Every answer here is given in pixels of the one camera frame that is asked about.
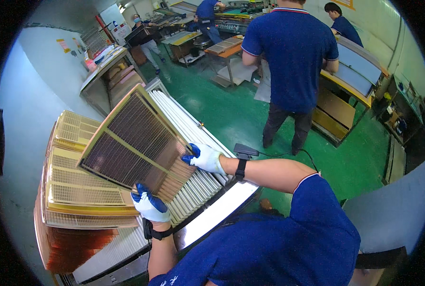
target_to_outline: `collar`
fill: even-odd
[[[286,11],[286,12],[295,12],[295,13],[309,14],[307,10],[297,9],[297,8],[282,8],[282,7],[278,7],[278,8],[274,8],[272,12],[274,12],[274,11]]]

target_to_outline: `black shoe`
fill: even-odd
[[[301,149],[294,149],[292,148],[292,155],[297,155],[299,152],[301,151]]]
[[[268,148],[273,144],[273,140],[263,140],[263,148]]]

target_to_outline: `glove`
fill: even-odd
[[[189,143],[192,146],[193,155],[183,155],[181,159],[189,165],[197,166],[198,168],[210,172],[227,175],[219,162],[219,156],[223,155],[213,149],[211,146],[201,143]]]
[[[170,211],[161,199],[152,196],[143,184],[136,184],[136,188],[139,194],[132,193],[133,204],[144,218],[159,222],[171,220]]]

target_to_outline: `wrist strap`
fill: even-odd
[[[238,163],[238,168],[235,172],[235,178],[240,182],[244,179],[244,169],[246,169],[246,162],[247,160],[240,159]]]
[[[147,220],[146,218],[142,218],[142,224],[143,224],[143,233],[145,239],[151,239],[155,238],[158,240],[162,240],[164,237],[170,236],[170,234],[173,233],[173,227],[170,226],[170,229],[164,231],[164,232],[158,232],[153,229],[152,222]]]
[[[164,232],[154,231],[153,229],[151,230],[152,238],[155,238],[155,239],[158,239],[158,240],[162,240],[162,238],[168,237],[172,233],[173,233],[173,227],[172,226],[170,226],[170,229],[165,230]]]

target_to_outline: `blue polo shirt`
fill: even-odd
[[[287,218],[246,214],[218,228],[150,286],[347,285],[360,236],[330,185],[303,179]]]
[[[211,20],[210,23],[202,24],[200,21],[198,22],[198,25],[200,27],[206,26],[214,26],[214,6],[220,1],[217,0],[203,0],[200,5],[198,5],[197,11],[195,14],[200,18],[201,20]]]
[[[339,16],[338,18],[336,18],[331,28],[340,33],[341,36],[353,41],[362,48],[364,47],[356,29],[345,17]]]
[[[265,53],[271,102],[298,113],[316,106],[322,59],[338,59],[330,28],[303,9],[276,8],[252,20],[241,47],[253,56]]]

